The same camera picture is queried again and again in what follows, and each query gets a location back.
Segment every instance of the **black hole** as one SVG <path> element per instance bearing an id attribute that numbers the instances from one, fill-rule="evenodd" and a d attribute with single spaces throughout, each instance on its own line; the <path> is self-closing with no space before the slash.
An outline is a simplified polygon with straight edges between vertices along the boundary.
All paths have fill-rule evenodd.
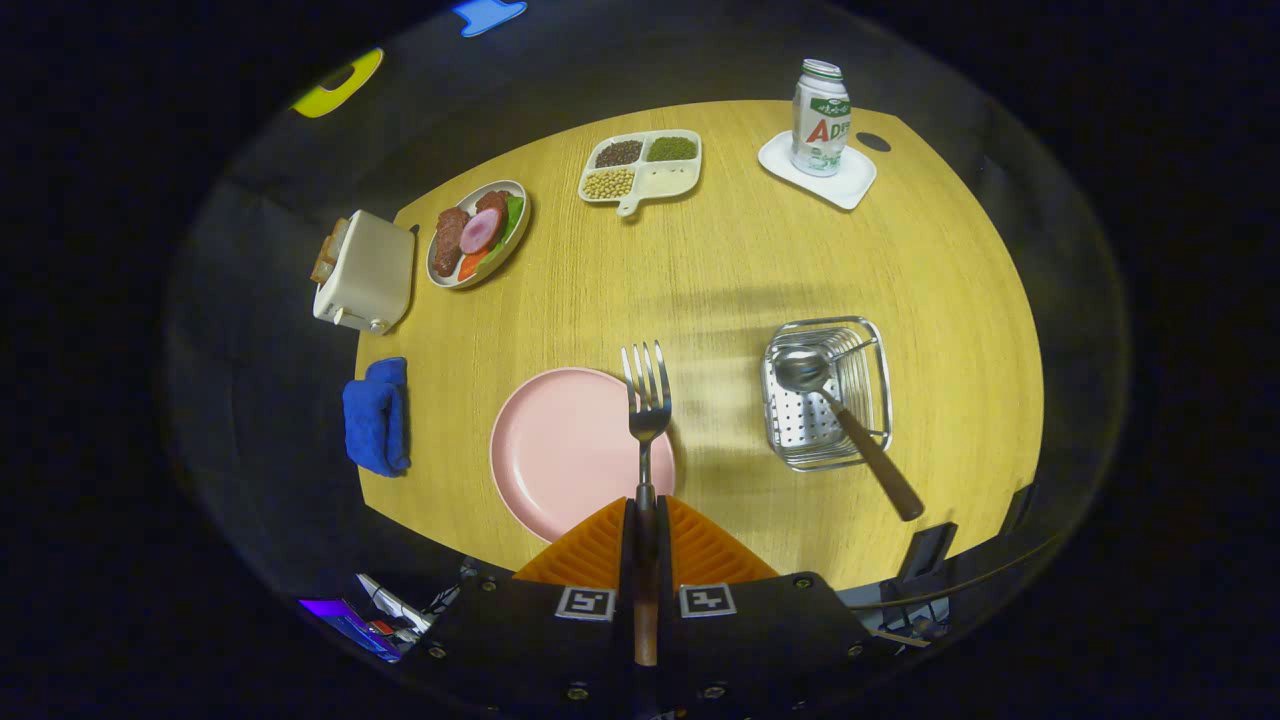
<path id="1" fill-rule="evenodd" d="M 347 65 L 346 68 L 320 81 L 320 87 L 332 92 L 334 90 L 338 90 L 338 87 L 342 86 L 342 83 L 351 79 L 351 76 L 353 74 L 356 74 L 356 65 Z"/>
<path id="2" fill-rule="evenodd" d="M 860 132 L 854 137 L 856 137 L 859 142 L 861 142 L 867 147 L 870 147 L 872 150 L 879 150 L 881 152 L 888 152 L 890 150 L 892 150 L 888 142 L 878 135 L 872 135 L 869 132 Z"/>

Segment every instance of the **white plate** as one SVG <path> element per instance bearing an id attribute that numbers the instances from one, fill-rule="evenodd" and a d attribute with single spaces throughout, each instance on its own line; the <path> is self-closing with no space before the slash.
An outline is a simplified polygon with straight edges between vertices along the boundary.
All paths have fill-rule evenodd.
<path id="1" fill-rule="evenodd" d="M 867 195 L 867 190 L 876 182 L 876 163 L 847 145 L 840 154 L 840 172 L 836 174 L 819 178 L 800 170 L 791 164 L 791 131 L 773 136 L 773 140 L 760 147 L 756 158 L 765 170 L 845 210 L 856 208 Z"/>
<path id="2" fill-rule="evenodd" d="M 453 268 L 452 275 L 442 278 L 440 275 L 435 274 L 435 268 L 431 266 L 431 259 L 435 258 L 435 232 L 431 232 L 431 245 L 429 245 L 426 249 L 426 277 L 431 278 L 431 282 L 434 282 L 440 287 L 447 287 L 449 290 L 471 287 L 477 282 L 489 277 L 490 273 L 498 269 L 498 265 L 506 263 L 507 258 L 509 258 L 511 254 L 516 250 L 516 246 L 520 245 L 520 238 L 525 234 L 525 227 L 529 224 L 529 210 L 532 202 L 529 200 L 529 193 L 525 192 L 525 186 L 520 184 L 518 182 L 516 181 L 492 182 L 479 190 L 472 191 L 470 195 L 460 200 L 458 204 L 454 205 L 454 208 L 461 208 L 466 210 L 468 215 L 475 215 L 476 201 L 484 197 L 486 192 L 499 191 L 499 190 L 506 190 L 507 192 L 515 195 L 516 197 L 525 199 L 525 208 L 520 211 L 520 219 L 516 220 L 516 229 L 511 231 L 511 237 L 507 238 L 507 245 L 502 246 L 502 250 L 498 251 L 498 255 L 493 260 L 476 268 L 476 274 L 471 275 L 470 278 L 462 282 L 458 282 L 458 273 L 462 272 L 462 260 L 466 259 L 466 256 L 463 255 L 462 259 L 458 260 L 457 266 Z"/>
<path id="3" fill-rule="evenodd" d="M 659 137 L 684 137 L 686 140 L 692 140 L 694 145 L 698 146 L 698 154 L 694 155 L 692 160 L 662 160 L 658 163 L 650 163 L 645 160 L 649 155 L 649 147 L 653 145 L 654 140 Z M 635 163 L 627 163 L 626 165 L 608 165 L 604 168 L 595 167 L 595 158 L 614 142 L 622 142 L 625 140 L 639 140 L 643 145 L 640 147 L 640 158 Z M 590 199 L 586 192 L 582 191 L 586 184 L 586 178 L 600 170 L 617 170 L 626 168 L 634 170 L 636 177 L 631 182 L 631 192 L 621 197 L 599 197 Z M 700 135 L 691 129 L 654 129 L 646 132 L 632 132 L 627 135 L 616 135 L 613 137 L 602 140 L 599 145 L 591 150 L 591 154 L 586 156 L 586 165 L 582 167 L 582 177 L 577 178 L 577 196 L 588 202 L 617 202 L 618 215 L 627 217 L 636 211 L 636 206 L 641 200 L 650 197 L 673 197 L 689 192 L 698 184 L 698 177 L 703 172 L 703 138 Z"/>

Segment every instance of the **carrot slice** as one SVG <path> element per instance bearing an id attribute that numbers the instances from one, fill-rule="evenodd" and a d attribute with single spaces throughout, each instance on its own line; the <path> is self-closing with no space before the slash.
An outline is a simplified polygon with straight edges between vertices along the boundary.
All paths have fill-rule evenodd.
<path id="1" fill-rule="evenodd" d="M 485 247 L 480 252 L 474 252 L 471 255 L 463 255 L 462 256 L 462 269 L 458 270 L 458 282 L 462 282 L 462 281 L 470 278 L 471 275 L 476 274 L 476 268 L 480 266 L 480 260 L 484 260 L 484 256 L 488 255 L 488 254 L 489 254 L 489 249 Z"/>

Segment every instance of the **cable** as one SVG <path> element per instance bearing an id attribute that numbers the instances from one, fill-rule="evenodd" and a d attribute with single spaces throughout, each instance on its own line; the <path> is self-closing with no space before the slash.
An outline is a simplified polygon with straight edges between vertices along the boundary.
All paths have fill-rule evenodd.
<path id="1" fill-rule="evenodd" d="M 973 585 L 977 585 L 978 583 L 984 583 L 984 582 L 989 580 L 991 578 L 998 575 L 1000 573 L 1004 573 L 1005 570 L 1012 568 L 1014 565 L 1018 565 L 1019 562 L 1021 562 L 1021 561 L 1029 559 L 1030 556 L 1036 555 L 1037 552 L 1044 550 L 1046 547 L 1048 547 L 1050 544 L 1052 544 L 1053 541 L 1056 541 L 1056 539 L 1057 539 L 1057 536 L 1051 536 L 1047 541 L 1044 541 L 1044 542 L 1039 543 L 1038 546 L 1033 547 L 1032 550 L 1027 551 L 1025 555 L 1023 555 L 1020 557 L 1015 557 L 1015 559 L 1010 560 L 1009 562 L 1005 562 L 1000 568 L 996 568 L 995 570 L 989 570 L 987 573 L 983 573 L 982 575 L 978 575 L 977 578 L 974 578 L 972 580 L 966 580 L 964 583 L 960 583 L 959 585 L 954 585 L 954 587 L 950 587 L 950 588 L 946 588 L 946 589 L 941 589 L 938 592 L 931 592 L 928 594 L 922 594 L 922 596 L 916 596 L 916 597 L 905 597 L 902 600 L 895 600 L 895 601 L 891 601 L 891 602 L 872 602 L 872 603 L 868 603 L 868 605 L 849 605 L 847 607 L 849 607 L 849 610 L 881 610 L 883 607 L 899 607 L 899 606 L 902 606 L 902 605 L 915 605 L 918 602 L 928 602 L 931 600 L 937 600 L 940 597 L 946 597 L 948 594 L 957 593 L 957 592 L 960 592 L 963 589 L 972 588 Z"/>

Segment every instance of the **soybean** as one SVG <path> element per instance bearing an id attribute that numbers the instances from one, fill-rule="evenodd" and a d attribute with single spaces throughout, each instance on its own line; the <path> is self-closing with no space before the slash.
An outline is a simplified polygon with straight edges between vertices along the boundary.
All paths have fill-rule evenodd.
<path id="1" fill-rule="evenodd" d="M 582 195 L 586 195 L 591 200 L 622 197 L 631 192 L 631 183 L 635 181 L 635 172 L 626 168 L 593 173 L 582 183 Z"/>

